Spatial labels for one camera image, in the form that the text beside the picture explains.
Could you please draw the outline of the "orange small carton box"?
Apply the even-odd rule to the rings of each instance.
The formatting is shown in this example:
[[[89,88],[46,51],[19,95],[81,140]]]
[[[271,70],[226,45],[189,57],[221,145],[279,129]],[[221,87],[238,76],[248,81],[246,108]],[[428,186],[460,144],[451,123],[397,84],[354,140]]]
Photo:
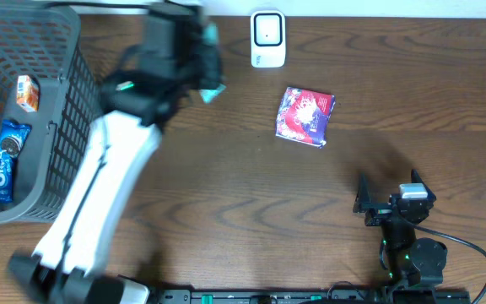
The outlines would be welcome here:
[[[20,75],[17,79],[16,103],[24,111],[37,112],[39,108],[39,85],[29,75]]]

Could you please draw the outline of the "blue Oreo packet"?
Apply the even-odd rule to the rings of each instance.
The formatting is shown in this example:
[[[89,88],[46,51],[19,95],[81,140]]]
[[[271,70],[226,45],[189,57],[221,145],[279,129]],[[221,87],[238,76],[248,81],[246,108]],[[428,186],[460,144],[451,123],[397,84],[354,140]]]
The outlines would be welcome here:
[[[14,167],[31,126],[3,120],[0,132],[0,203],[13,202]]]

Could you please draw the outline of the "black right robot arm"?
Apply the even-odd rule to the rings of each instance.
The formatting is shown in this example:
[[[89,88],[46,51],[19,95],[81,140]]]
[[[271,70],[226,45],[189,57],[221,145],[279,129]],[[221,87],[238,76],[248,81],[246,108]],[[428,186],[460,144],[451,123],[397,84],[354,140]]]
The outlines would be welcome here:
[[[416,237],[419,224],[428,218],[436,196],[416,171],[411,182],[401,184],[385,203],[373,201],[365,178],[359,187],[353,212],[364,215],[364,224],[381,228],[381,256],[391,273],[391,283],[401,288],[433,288],[443,282],[447,247],[431,238]]]

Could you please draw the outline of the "purple red Carefree pack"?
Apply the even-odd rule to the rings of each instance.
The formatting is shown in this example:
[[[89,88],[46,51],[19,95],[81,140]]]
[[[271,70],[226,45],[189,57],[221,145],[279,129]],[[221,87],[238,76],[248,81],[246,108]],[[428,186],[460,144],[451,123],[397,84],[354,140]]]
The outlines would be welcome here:
[[[335,104],[335,95],[288,87],[278,108],[276,136],[322,148]]]

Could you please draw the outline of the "mint green snack packet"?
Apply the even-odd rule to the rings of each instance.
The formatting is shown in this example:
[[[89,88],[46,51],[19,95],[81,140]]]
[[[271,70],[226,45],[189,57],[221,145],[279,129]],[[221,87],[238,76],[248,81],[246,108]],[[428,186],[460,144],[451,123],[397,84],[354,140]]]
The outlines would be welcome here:
[[[198,93],[202,98],[204,104],[212,103],[220,94],[225,90],[226,86],[220,84],[216,89],[212,90],[199,90]]]

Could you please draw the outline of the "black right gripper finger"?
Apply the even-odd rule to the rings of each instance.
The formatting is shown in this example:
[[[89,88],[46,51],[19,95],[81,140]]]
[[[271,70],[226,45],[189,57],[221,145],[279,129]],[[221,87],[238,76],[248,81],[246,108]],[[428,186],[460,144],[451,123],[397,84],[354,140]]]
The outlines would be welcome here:
[[[422,178],[415,169],[411,170],[411,183],[424,184]]]
[[[353,212],[365,213],[372,205],[368,182],[364,174],[359,175],[359,186],[354,200]]]

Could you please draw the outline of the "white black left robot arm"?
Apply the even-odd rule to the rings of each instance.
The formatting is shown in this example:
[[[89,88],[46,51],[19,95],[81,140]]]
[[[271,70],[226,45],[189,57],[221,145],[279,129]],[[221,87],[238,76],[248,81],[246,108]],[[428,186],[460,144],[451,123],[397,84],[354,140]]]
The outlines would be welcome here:
[[[148,303],[154,289],[105,268],[137,179],[165,124],[192,90],[217,90],[223,73],[216,26],[199,1],[145,6],[143,39],[99,87],[81,166],[49,231],[8,271],[36,303]]]

